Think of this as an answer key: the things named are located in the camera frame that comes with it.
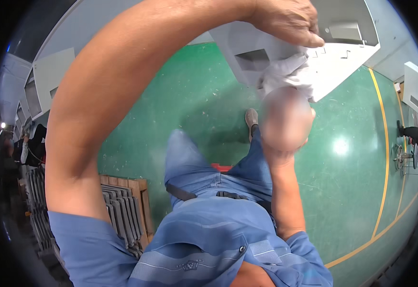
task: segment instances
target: sneaker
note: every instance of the sneaker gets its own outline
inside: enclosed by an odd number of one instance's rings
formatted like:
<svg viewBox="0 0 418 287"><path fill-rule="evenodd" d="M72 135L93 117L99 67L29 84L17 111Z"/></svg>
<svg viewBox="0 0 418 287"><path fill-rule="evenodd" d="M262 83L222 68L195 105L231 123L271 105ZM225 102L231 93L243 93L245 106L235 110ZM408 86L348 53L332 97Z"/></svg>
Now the sneaker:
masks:
<svg viewBox="0 0 418 287"><path fill-rule="evenodd" d="M259 114L254 109L250 108L246 111L244 116L246 124L249 127L249 141L252 141L252 127L259 124Z"/></svg>

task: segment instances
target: wooden crate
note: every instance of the wooden crate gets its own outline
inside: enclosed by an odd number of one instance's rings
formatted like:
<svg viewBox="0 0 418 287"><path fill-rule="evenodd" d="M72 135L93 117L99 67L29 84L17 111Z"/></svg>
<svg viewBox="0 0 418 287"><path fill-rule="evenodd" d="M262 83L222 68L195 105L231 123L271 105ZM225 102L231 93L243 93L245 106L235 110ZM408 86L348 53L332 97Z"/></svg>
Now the wooden crate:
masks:
<svg viewBox="0 0 418 287"><path fill-rule="evenodd" d="M118 187L128 187L131 189L132 196L140 200L139 213L140 213L140 225L144 234L139 239L139 244L142 250L152 241L155 234L155 229L150 215L149 206L149 191L147 189L147 180L145 179L123 179L108 175L100 175L101 184L109 184Z"/></svg>

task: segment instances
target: blue shirt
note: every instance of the blue shirt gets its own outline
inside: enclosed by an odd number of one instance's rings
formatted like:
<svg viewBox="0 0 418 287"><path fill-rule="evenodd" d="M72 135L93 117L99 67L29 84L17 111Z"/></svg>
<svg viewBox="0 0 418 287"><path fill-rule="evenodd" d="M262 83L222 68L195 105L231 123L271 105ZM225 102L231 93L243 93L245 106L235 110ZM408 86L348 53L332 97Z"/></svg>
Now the blue shirt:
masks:
<svg viewBox="0 0 418 287"><path fill-rule="evenodd" d="M229 286L243 261L261 266L276 286L332 286L305 232L286 242L253 201L195 198L161 222L140 260L104 221L48 212L75 286Z"/></svg>

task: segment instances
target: fist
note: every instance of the fist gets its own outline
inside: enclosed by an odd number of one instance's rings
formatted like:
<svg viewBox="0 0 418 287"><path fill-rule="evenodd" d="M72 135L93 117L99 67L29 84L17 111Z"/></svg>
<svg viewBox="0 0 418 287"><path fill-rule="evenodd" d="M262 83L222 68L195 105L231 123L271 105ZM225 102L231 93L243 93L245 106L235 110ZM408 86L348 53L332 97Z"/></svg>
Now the fist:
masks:
<svg viewBox="0 0 418 287"><path fill-rule="evenodd" d="M293 45L315 48L325 44L318 36L317 11L309 0L257 0L245 21Z"/></svg>

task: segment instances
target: rag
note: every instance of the rag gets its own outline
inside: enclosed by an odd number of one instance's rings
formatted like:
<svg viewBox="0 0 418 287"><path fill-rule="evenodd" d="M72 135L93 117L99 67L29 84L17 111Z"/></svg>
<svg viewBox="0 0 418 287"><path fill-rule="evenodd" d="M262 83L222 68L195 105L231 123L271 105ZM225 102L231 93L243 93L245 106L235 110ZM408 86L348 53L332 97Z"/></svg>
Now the rag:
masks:
<svg viewBox="0 0 418 287"><path fill-rule="evenodd" d="M300 52L272 62L257 81L257 94L261 100L271 91L281 87L293 87L306 99L313 96L316 71L309 66L308 55Z"/></svg>

